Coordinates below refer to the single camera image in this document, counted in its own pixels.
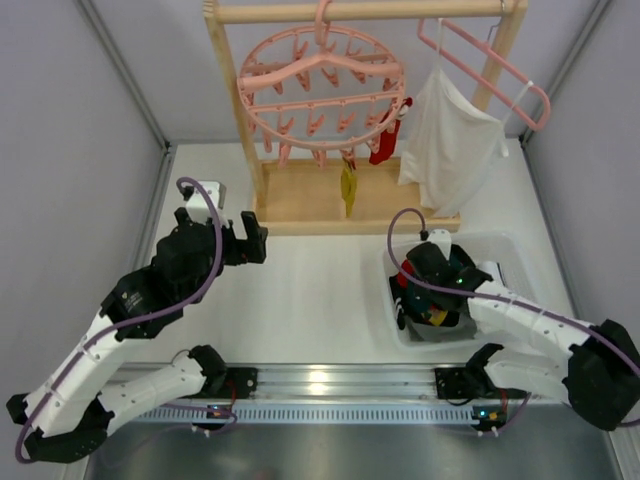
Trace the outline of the dark green patterned sock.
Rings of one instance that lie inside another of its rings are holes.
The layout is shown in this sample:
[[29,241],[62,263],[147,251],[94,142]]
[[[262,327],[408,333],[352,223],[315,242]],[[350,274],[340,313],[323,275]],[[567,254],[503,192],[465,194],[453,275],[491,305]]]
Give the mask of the dark green patterned sock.
[[[451,261],[439,252],[408,255],[402,263],[402,269],[410,276],[437,287],[453,289],[464,289],[464,286],[456,283],[458,275],[465,268],[475,266],[475,262],[465,253],[454,253]],[[429,310],[452,312],[463,306],[465,298],[462,296],[427,289],[401,277],[406,282],[407,303],[417,313],[427,314]]]

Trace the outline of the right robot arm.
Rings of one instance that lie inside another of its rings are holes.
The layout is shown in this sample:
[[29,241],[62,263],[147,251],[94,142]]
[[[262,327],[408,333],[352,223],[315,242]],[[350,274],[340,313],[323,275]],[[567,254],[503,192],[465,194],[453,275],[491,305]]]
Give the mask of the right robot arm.
[[639,401],[639,350],[623,325],[611,319],[594,325],[546,310],[478,268],[457,245],[444,253],[423,242],[406,261],[410,285],[431,305],[531,348],[483,346],[467,363],[475,382],[553,398],[600,430],[629,424],[626,417]]

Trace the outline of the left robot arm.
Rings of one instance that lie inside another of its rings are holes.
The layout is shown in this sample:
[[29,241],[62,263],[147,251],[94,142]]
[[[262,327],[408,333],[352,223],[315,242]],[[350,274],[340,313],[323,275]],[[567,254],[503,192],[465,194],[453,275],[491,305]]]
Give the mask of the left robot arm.
[[220,354],[197,345],[170,366],[109,386],[122,364],[155,339],[183,310],[201,301],[223,267],[266,259],[267,228],[251,211],[241,214],[246,238],[231,222],[199,223],[185,208],[156,245],[150,264],[122,277],[100,305],[89,330],[41,387],[6,404],[22,426],[16,452],[32,462],[74,463],[100,448],[120,427],[176,399],[210,397],[236,386]]

